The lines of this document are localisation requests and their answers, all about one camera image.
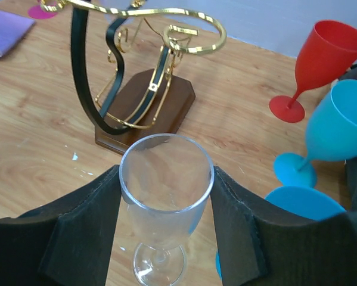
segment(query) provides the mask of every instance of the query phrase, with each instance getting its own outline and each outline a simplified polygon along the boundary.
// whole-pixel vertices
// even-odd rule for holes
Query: wood grain surface
[[[27,15],[35,0],[3,0],[0,9]],[[19,45],[0,59],[0,217],[18,216],[88,183],[121,157],[95,144],[94,127],[74,89],[70,65],[71,9],[39,20]],[[88,76],[96,94],[113,73],[106,59],[103,14],[90,13]],[[129,27],[135,30],[138,22]],[[151,19],[161,30],[171,23]],[[201,41],[217,36],[200,32]],[[160,38],[141,28],[134,50],[125,54],[126,79],[152,69]],[[274,117],[269,100],[292,94],[295,60],[228,39],[225,47],[205,57],[186,55],[175,74],[192,82],[196,100],[179,134],[199,142],[213,161],[236,181],[264,196],[280,186],[272,170],[286,151],[305,154],[304,129],[309,115],[327,92],[304,93],[306,120],[289,124]],[[317,188],[349,206],[343,163],[314,163]],[[138,241],[122,204],[107,285],[137,285],[131,261]],[[188,270],[181,285],[221,285],[215,268],[216,238],[211,204],[185,245]]]

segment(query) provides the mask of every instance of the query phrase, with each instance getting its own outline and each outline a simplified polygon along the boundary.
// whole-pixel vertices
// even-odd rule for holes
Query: red wine glass
[[[285,122],[302,121],[305,111],[297,101],[299,95],[331,83],[356,60],[356,28],[334,20],[317,22],[297,56],[295,94],[293,97],[279,95],[271,99],[271,112]]]

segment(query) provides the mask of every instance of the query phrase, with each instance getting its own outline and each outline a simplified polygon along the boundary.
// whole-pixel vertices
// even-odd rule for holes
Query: goblet stem
[[[155,266],[164,265],[169,258],[169,253],[163,250],[156,250],[154,256],[152,257],[152,263]]]
[[[311,159],[310,159],[309,157],[305,157],[305,158],[303,159],[303,161],[298,165],[298,167],[296,168],[296,170],[297,170],[298,172],[301,172],[302,169],[303,169],[307,164],[309,164],[309,162],[311,162]]]
[[[291,98],[291,100],[288,102],[287,108],[292,108],[292,105],[295,103],[295,101],[297,100],[297,98],[300,96],[300,94],[302,94],[303,91],[300,90],[299,88],[296,90],[295,94],[293,95],[293,97]]]

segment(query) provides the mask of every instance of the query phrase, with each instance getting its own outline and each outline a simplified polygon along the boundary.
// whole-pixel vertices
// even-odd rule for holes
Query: glass rim
[[[349,24],[346,24],[344,22],[341,22],[341,21],[337,21],[337,20],[328,20],[328,19],[325,19],[325,20],[320,20],[320,21],[317,21],[314,26],[313,26],[313,30],[315,31],[315,33],[320,37],[320,39],[322,39],[324,42],[328,43],[329,45],[332,45],[333,47],[337,48],[337,49],[340,49],[342,51],[347,51],[347,52],[357,52],[357,49],[348,49],[348,48],[343,48],[341,46],[338,46],[328,40],[326,40],[326,38],[323,37],[323,35],[321,35],[319,33],[319,31],[317,30],[317,26],[323,24],[323,23],[335,23],[335,24],[339,24],[339,25],[342,25],[342,26],[346,26],[346,27],[349,27],[350,29],[354,30],[356,33],[357,33],[357,28],[354,28],[353,26],[349,25]]]
[[[339,80],[330,90],[330,97],[331,97],[331,101],[332,101],[332,104],[333,104],[333,107],[336,109],[336,111],[339,113],[339,115],[342,116],[342,118],[344,118],[347,122],[349,122],[351,125],[353,125],[354,127],[357,128],[357,123],[351,121],[351,119],[349,119],[348,117],[346,117],[340,110],[340,108],[338,106],[336,106],[336,103],[335,103],[335,100],[333,98],[333,95],[334,95],[334,92],[335,89],[337,88],[340,88],[341,85],[344,85],[344,84],[347,84],[349,82],[356,82],[357,83],[357,79],[343,79],[343,80]]]
[[[124,161],[127,157],[127,155],[141,142],[146,141],[150,138],[155,138],[155,137],[163,137],[163,136],[169,136],[169,137],[177,137],[177,138],[181,138],[181,139],[185,139],[191,143],[193,143],[195,146],[197,146],[200,151],[202,151],[202,153],[205,155],[207,162],[209,163],[209,167],[210,167],[210,173],[211,173],[211,178],[209,180],[209,185],[207,186],[207,189],[205,190],[204,194],[193,204],[191,204],[190,206],[184,207],[183,209],[180,210],[158,210],[158,209],[154,209],[152,207],[148,207],[145,204],[142,204],[139,200],[137,200],[132,194],[131,192],[128,190],[128,188],[125,185],[124,179],[123,179],[123,164]],[[174,134],[174,133],[157,133],[157,134],[152,134],[152,135],[148,135],[146,137],[143,137],[139,140],[137,140],[136,142],[134,142],[129,148],[128,150],[126,150],[126,152],[124,153],[121,162],[120,162],[120,166],[119,166],[119,179],[120,179],[120,185],[122,188],[122,191],[125,192],[125,194],[127,195],[127,197],[137,206],[141,207],[144,210],[149,210],[151,212],[157,212],[157,213],[163,213],[163,214],[174,214],[174,213],[183,213],[183,212],[187,212],[191,209],[194,209],[195,207],[199,206],[201,203],[203,203],[205,200],[207,200],[207,198],[210,195],[210,192],[213,188],[214,185],[214,179],[215,179],[215,170],[214,170],[214,164],[213,161],[209,155],[209,153],[207,153],[207,151],[199,144],[197,143],[195,140],[183,136],[183,135],[178,135],[178,134]]]

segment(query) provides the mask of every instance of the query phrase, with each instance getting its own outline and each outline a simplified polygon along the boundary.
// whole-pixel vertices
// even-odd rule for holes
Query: wooden base
[[[144,96],[152,74],[153,70],[147,70],[134,75],[119,92],[114,104],[109,108],[109,112],[121,119],[131,114]],[[150,110],[139,122],[139,125],[148,125],[152,122],[165,86],[166,81],[164,80]],[[129,146],[145,136],[156,133],[176,133],[194,100],[195,93],[191,82],[181,77],[173,76],[169,93],[154,126],[149,129],[131,129],[122,135],[109,135],[101,129],[95,128],[96,143],[122,155]],[[113,127],[119,126],[118,122],[108,116],[105,121]]]

